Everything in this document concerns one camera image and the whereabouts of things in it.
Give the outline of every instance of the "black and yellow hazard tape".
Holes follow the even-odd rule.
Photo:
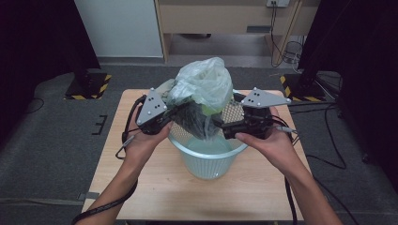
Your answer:
[[[99,89],[99,92],[95,95],[70,95],[65,96],[65,99],[76,99],[76,100],[86,100],[86,99],[100,99],[105,92],[106,88],[108,87],[108,83],[111,80],[112,75],[106,75],[102,86]]]
[[[295,97],[292,95],[291,88],[287,84],[286,78],[284,76],[281,76],[281,83],[284,89],[284,93],[286,94],[286,97],[294,101],[326,101],[324,97]]]

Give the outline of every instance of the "light blue basket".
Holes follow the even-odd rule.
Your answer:
[[[222,119],[225,123],[235,122],[242,119],[241,115],[241,107],[231,102],[223,110]],[[169,140],[181,153],[188,171],[205,180],[227,173],[236,156],[248,146],[237,139],[226,140],[221,130],[212,142],[198,140],[176,123],[170,131]]]

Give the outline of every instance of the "clear plastic bag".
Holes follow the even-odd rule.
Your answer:
[[[176,123],[200,140],[211,140],[219,131],[212,116],[220,116],[232,97],[231,76],[219,57],[183,67],[176,78],[157,89],[169,109],[180,109]]]

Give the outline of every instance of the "wall outlet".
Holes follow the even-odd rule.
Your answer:
[[[272,8],[274,3],[277,8],[287,8],[289,6],[290,0],[267,0],[267,7]]]

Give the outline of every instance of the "white wall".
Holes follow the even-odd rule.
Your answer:
[[[97,57],[163,57],[154,1],[75,0]]]

